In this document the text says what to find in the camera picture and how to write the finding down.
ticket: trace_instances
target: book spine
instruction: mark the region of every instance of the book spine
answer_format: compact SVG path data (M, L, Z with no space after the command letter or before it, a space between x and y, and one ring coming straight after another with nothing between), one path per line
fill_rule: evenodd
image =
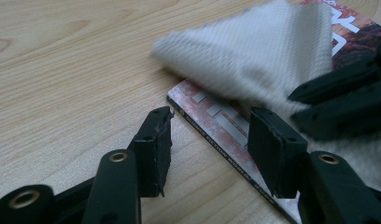
M200 127L194 119L188 115L177 103L174 101L169 95L167 95L167 101L170 103L170 105L173 106L174 110L178 111L179 114L194 128L196 131L202 135L202 137L207 140L207 142L221 155L225 160L227 160L234 169L237 170L237 172L240 173L240 175L243 176L243 178L252 185L269 203L271 203L275 209L277 209L290 223L297 224L295 219L293 219L292 216L290 216L286 210L284 210L278 203L275 202L275 200L261 188L260 185L253 180L243 168L240 167L240 165L234 161L232 157L228 155L228 153L225 152L225 150L222 149L208 134L206 134L202 127Z

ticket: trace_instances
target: wooden table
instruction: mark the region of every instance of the wooden table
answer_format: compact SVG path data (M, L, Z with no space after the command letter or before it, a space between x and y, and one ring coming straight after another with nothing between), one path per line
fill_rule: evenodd
M94 176L181 81L149 57L153 41L259 2L0 0L0 198ZM381 1L340 2L381 24ZM172 122L166 197L142 200L144 223L287 223L187 121Z

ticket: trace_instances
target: wood grain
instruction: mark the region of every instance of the wood grain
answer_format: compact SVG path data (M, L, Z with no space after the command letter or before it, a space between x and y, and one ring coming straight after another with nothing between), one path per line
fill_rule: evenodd
M381 1L340 2L381 24ZM181 81L149 57L153 41L260 3L0 0L0 198L93 176ZM166 197L142 200L144 223L287 223L180 116L173 142Z

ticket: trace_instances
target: brass grommet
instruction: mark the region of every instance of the brass grommet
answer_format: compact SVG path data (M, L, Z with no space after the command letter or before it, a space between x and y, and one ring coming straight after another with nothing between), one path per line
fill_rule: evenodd
M13 209L23 208L34 203L39 198L39 196L39 191L36 191L34 189L26 190L25 192L16 195L16 197L10 200L9 207Z
M113 162L124 161L126 159L127 159L127 154L124 152L118 152L118 153L112 154L109 157L109 160Z
M318 155L318 158L321 161L324 161L324 162L329 163L329 164L338 164L339 163L338 159L336 159L334 156L331 156L328 154L320 154L320 155Z

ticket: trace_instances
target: book cover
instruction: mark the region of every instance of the book cover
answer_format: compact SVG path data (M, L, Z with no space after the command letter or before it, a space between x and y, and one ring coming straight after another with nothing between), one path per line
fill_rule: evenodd
M381 26L335 1L305 0L301 4L324 2L332 7L333 69L375 54L381 43ZM247 152L249 123L235 102L219 99L188 80L167 94L168 102L217 150L260 194L290 222L302 223L296 199L277 199L270 194Z

